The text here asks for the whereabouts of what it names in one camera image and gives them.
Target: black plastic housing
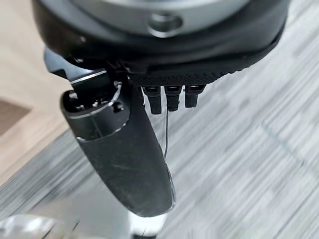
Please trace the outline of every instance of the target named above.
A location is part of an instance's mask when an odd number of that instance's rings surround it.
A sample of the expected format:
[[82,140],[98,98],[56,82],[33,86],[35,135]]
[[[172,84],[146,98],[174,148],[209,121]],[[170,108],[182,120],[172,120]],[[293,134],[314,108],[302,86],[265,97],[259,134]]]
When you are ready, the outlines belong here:
[[73,112],[69,92],[62,112],[88,160],[118,200],[141,217],[168,212],[175,204],[174,188],[143,102],[134,88],[123,90],[112,107]]
[[32,0],[42,39],[57,54],[84,60],[116,57],[148,65],[263,50],[283,27],[289,2],[252,0],[232,17],[208,29],[160,39],[134,35],[100,23],[70,0]]

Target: textured black surface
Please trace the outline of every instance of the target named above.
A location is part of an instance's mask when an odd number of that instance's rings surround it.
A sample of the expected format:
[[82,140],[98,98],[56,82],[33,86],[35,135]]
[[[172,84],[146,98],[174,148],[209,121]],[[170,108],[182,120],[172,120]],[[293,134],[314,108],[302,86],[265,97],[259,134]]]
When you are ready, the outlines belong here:
[[120,131],[78,142],[102,181],[130,211],[153,217],[172,209],[175,198],[168,168],[135,91],[130,118]]
[[279,43],[284,31],[261,51],[238,54],[220,59],[206,59],[198,62],[150,67],[144,75],[131,74],[135,86],[191,86],[213,83],[224,75],[248,68],[271,52]]
[[153,115],[160,115],[161,114],[161,98],[158,97],[148,97],[149,103],[151,106],[151,111]]

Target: wooden floor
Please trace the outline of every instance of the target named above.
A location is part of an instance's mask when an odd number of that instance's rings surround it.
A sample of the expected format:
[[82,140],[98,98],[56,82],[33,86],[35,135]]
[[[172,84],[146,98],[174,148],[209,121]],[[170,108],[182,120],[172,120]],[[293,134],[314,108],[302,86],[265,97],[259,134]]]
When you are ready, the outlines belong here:
[[70,86],[47,73],[31,1],[0,1],[0,185],[67,130],[59,98]]

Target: silver metal part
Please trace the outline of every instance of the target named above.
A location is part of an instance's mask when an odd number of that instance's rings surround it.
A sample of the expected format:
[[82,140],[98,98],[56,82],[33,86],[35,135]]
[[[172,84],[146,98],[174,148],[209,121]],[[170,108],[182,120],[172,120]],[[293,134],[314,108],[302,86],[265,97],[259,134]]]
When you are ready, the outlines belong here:
[[225,20],[251,0],[71,0],[100,21],[123,31],[172,37]]
[[[90,239],[129,239],[128,210],[99,181],[97,175],[90,180],[91,184],[80,194],[65,195],[56,201],[46,201],[30,213],[62,222],[64,235],[70,234],[77,224],[74,233],[93,236]],[[53,229],[61,228],[58,225],[60,224],[56,224]]]
[[0,222],[2,239],[62,239],[63,237],[63,224],[50,218],[17,215]]
[[77,84],[79,82],[90,80],[90,79],[92,79],[92,78],[94,78],[96,76],[102,75],[102,74],[106,74],[106,70],[100,70],[100,71],[97,71],[97,72],[92,71],[90,75],[86,75],[86,76],[81,77],[79,79],[70,81],[70,83],[71,83],[71,85],[75,85],[75,84]]
[[65,77],[71,82],[71,84],[74,84],[73,81],[78,81],[79,79],[94,73],[92,70],[72,65],[62,56],[54,53],[49,48],[45,48],[44,50],[44,62],[48,72],[60,77]]
[[129,212],[131,234],[144,237],[157,236],[161,232],[166,218],[167,214],[152,218],[142,218]]
[[116,92],[114,93],[112,99],[111,99],[111,103],[114,104],[115,101],[117,101],[117,99],[119,98],[120,96],[120,93],[121,93],[121,88],[122,88],[122,82],[119,82],[119,81],[115,81],[114,82],[114,86],[116,87]]

